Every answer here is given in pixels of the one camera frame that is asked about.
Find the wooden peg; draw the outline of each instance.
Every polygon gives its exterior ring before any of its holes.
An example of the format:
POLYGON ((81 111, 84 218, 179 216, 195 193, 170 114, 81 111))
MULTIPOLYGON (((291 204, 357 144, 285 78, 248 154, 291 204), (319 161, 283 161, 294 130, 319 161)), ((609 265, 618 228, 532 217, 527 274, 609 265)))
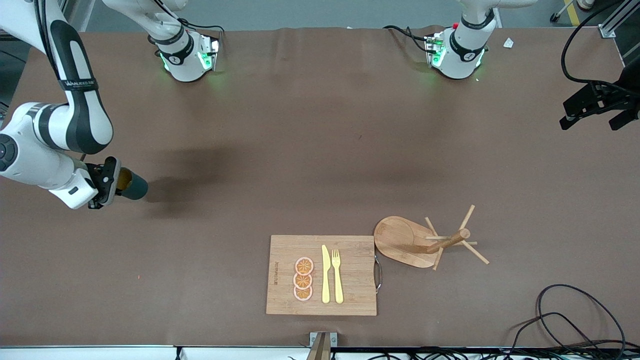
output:
MULTIPOLYGON (((463 229, 465 226, 467 226, 467 222, 469 221, 469 218, 471 217, 471 214, 473 214, 475 208, 476 208, 475 205, 471 205, 471 207, 469 208, 469 211, 467 212, 467 215, 465 216, 465 219, 462 220, 460 229, 463 229)), ((478 259, 482 260, 483 263, 489 265, 489 261, 484 256, 480 255, 480 253, 476 249, 474 249, 473 246, 469 245, 469 243, 467 243, 466 241, 461 241, 461 243, 469 251, 471 251, 478 259)))
POLYGON ((458 232, 451 235, 451 239, 437 242, 432 246, 428 247, 425 250, 425 252, 427 254, 435 254, 436 252, 439 251, 439 249, 446 249, 447 247, 450 247, 455 243, 459 243, 461 241, 465 241, 466 239, 469 239, 469 236, 471 236, 471 232, 468 229, 460 229, 458 230, 458 232))
POLYGON ((451 239, 451 236, 425 236, 424 239, 442 241, 451 239))
MULTIPOLYGON (((438 236, 438 233, 436 233, 436 229, 433 227, 433 224, 431 223, 431 220, 429 220, 428 217, 426 217, 424 219, 427 220, 427 225, 429 226, 431 231, 433 231, 433 234, 435 236, 438 236)), ((438 270, 438 264, 440 263, 440 258, 442 257, 442 252, 443 251, 444 251, 444 248, 439 248, 438 249, 438 254, 436 255, 435 261, 433 262, 433 271, 438 270)))

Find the plastic fork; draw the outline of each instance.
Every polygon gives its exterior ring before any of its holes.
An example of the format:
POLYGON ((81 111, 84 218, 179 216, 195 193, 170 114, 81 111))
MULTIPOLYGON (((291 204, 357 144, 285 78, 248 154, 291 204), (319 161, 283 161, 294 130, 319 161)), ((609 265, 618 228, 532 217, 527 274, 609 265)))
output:
POLYGON ((331 265, 335 269, 335 301, 341 304, 344 301, 342 294, 342 281, 340 280, 340 251, 338 249, 331 250, 331 265))

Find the toy orange slice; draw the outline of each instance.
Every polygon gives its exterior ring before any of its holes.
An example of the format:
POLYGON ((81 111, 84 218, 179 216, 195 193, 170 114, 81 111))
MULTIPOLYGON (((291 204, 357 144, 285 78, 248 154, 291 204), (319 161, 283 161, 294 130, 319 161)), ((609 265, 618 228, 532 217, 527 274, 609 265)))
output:
POLYGON ((293 296, 296 297, 296 299, 300 300, 300 301, 307 301, 308 299, 311 299, 311 295, 314 294, 314 289, 313 288, 309 288, 309 289, 298 289, 298 288, 293 288, 293 296))
POLYGON ((293 275, 293 285, 300 290, 309 289, 312 282, 313 279, 311 278, 311 275, 293 275))
POLYGON ((314 270, 314 262, 304 256, 296 261, 296 272, 300 275, 308 275, 314 270))

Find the yellow knife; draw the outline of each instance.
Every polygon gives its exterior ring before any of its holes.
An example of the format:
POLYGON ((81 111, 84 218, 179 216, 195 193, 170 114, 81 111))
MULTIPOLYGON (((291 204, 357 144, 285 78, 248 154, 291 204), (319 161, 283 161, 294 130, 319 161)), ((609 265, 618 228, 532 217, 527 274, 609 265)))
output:
POLYGON ((322 245, 322 302, 329 304, 329 269, 331 268, 331 258, 326 245, 322 245))

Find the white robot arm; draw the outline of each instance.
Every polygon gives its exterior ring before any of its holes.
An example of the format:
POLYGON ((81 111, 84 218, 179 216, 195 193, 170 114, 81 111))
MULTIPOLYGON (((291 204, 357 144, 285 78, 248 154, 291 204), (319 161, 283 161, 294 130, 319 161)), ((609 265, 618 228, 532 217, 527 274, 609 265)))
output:
POLYGON ((484 46, 495 29, 493 8, 525 8, 538 0, 458 0, 464 7, 457 28, 434 34, 428 62, 443 75, 464 79, 480 66, 484 46))
POLYGON ((104 4, 137 22, 158 46, 165 69, 178 81, 194 81, 213 70, 218 39, 186 29, 173 13, 188 0, 102 0, 104 4))
MULTIPOLYGON (((124 169, 120 162, 110 158, 104 165, 88 166, 64 153, 95 154, 113 137, 80 37, 55 0, 0 0, 0 13, 0 28, 47 55, 68 101, 28 102, 14 111, 0 131, 0 175, 45 188, 72 209, 88 202, 90 208, 109 204, 126 190, 116 188, 124 169), (115 174, 100 177, 103 170, 115 174)), ((142 190, 128 197, 144 196, 146 183, 142 190)))

